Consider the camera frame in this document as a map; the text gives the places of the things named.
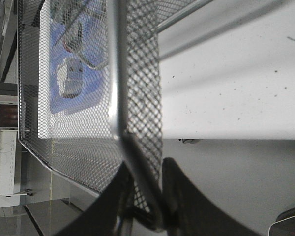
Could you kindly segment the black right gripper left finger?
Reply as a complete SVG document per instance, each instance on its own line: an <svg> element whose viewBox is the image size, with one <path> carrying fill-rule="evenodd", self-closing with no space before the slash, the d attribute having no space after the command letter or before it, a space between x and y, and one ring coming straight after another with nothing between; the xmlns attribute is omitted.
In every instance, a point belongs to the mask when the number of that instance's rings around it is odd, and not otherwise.
<svg viewBox="0 0 295 236"><path fill-rule="evenodd" d="M130 236L133 226L134 180L124 163L104 192L58 236Z"/></svg>

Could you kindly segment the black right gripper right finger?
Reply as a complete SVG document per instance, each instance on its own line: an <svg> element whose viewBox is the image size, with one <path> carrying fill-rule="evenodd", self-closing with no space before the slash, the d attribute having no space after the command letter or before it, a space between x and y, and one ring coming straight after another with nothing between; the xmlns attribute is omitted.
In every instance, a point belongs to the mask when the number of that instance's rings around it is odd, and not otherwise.
<svg viewBox="0 0 295 236"><path fill-rule="evenodd" d="M163 195L171 212L169 236L257 236L213 204L170 157L162 164Z"/></svg>

